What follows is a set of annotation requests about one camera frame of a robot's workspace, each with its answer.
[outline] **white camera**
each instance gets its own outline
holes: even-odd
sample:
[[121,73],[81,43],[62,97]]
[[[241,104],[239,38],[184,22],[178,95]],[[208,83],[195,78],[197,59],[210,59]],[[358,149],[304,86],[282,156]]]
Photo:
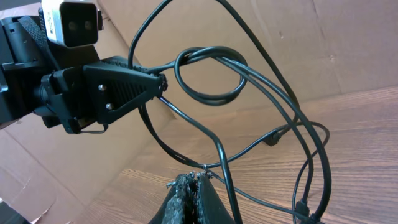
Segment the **white camera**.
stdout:
[[98,10],[91,1],[42,0],[42,9],[49,41],[69,48],[97,43]]

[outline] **table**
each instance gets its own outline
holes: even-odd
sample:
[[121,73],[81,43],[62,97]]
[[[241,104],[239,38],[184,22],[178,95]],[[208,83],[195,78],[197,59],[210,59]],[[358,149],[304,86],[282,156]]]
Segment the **table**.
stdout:
[[[396,223],[398,87],[310,101],[302,103],[302,110],[311,121],[323,123],[331,131],[326,150],[333,186],[330,204],[322,221]],[[220,137],[229,156],[284,124],[275,108],[236,111],[199,121]],[[309,135],[302,128],[300,130],[304,138],[309,139]],[[218,160],[211,140],[184,121],[171,121],[160,136],[172,148],[196,161]],[[294,182],[304,161],[303,150],[290,132],[274,147],[256,146],[232,162],[230,168],[236,187],[262,200],[290,207]],[[323,187],[318,157],[314,163],[316,169],[309,198],[312,212],[317,207]],[[167,195],[166,183],[178,174],[192,170],[174,161],[156,142],[152,142],[76,218],[76,222],[147,223]],[[215,179],[212,183],[230,211],[224,185]],[[297,197],[301,197],[304,183],[301,182]],[[240,195],[238,201],[244,223],[292,222],[290,215],[265,208]]]

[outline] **black strap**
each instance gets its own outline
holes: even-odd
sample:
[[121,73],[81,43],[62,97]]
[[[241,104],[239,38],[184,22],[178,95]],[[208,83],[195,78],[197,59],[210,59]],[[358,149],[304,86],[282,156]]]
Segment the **black strap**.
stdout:
[[55,70],[61,70],[58,62],[52,55],[49,43],[47,42],[47,36],[43,33],[40,27],[30,16],[24,16],[18,20],[22,27],[29,33],[33,38],[37,46],[39,47],[42,54],[50,61],[51,65]]

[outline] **cable connector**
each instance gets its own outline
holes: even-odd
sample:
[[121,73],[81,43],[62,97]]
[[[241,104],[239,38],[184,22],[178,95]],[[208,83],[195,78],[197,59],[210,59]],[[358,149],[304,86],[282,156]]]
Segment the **cable connector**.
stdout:
[[317,216],[316,216],[315,214],[312,214],[312,215],[310,216],[310,218],[309,218],[307,221],[302,222],[302,223],[303,223],[303,224],[323,224],[323,223],[320,221],[320,219],[317,218]]
[[281,136],[279,135],[279,133],[275,133],[269,138],[264,139],[263,142],[266,143],[268,146],[275,146],[276,144],[278,144],[280,138]]
[[310,208],[308,207],[306,202],[303,202],[303,200],[300,200],[299,202],[296,203],[296,208],[294,211],[306,217],[310,216]]

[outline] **cardboard box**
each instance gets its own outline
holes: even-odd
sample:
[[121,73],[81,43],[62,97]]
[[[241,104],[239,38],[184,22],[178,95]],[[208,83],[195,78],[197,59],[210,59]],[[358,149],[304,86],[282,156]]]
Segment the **cardboard box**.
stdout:
[[[161,0],[99,0],[129,44]],[[396,0],[228,0],[257,35],[300,101],[398,85]],[[136,56],[144,66],[163,65],[190,47],[225,45],[253,69],[279,83],[231,15],[214,0],[172,1],[142,35]],[[203,93],[225,93],[238,74],[205,60],[181,69],[185,82]],[[194,118],[270,106],[248,84],[229,105],[191,99],[166,71],[165,96]]]
[[[1,11],[0,18],[35,15],[39,7]],[[128,47],[107,15],[104,27],[96,44],[99,56],[127,57]],[[174,119],[159,100],[147,107],[158,130]],[[67,223],[151,140],[138,111],[100,135],[69,135],[61,126],[47,129],[40,117],[30,114],[0,130],[0,198],[30,222],[41,217],[40,223]]]

